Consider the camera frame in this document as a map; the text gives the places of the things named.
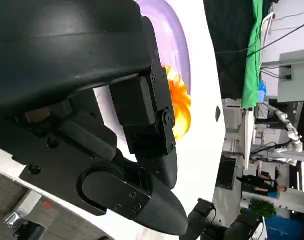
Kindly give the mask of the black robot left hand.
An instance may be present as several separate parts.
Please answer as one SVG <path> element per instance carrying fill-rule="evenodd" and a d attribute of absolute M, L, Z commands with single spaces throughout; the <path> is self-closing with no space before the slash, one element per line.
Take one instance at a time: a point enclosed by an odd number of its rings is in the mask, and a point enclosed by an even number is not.
<path fill-rule="evenodd" d="M 94 215 L 186 233 L 174 110 L 133 0 L 0 0 L 0 149 L 22 180 Z"/>

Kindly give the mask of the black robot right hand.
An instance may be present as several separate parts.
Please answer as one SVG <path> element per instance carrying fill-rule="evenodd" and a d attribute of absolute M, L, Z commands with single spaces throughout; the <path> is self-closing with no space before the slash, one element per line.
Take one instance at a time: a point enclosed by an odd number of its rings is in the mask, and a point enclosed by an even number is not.
<path fill-rule="evenodd" d="M 212 202 L 198 199 L 188 215 L 188 228 L 180 240 L 266 240 L 267 230 L 264 217 L 248 210 L 241 210 L 230 227 L 215 225 L 207 219 L 217 210 Z"/>

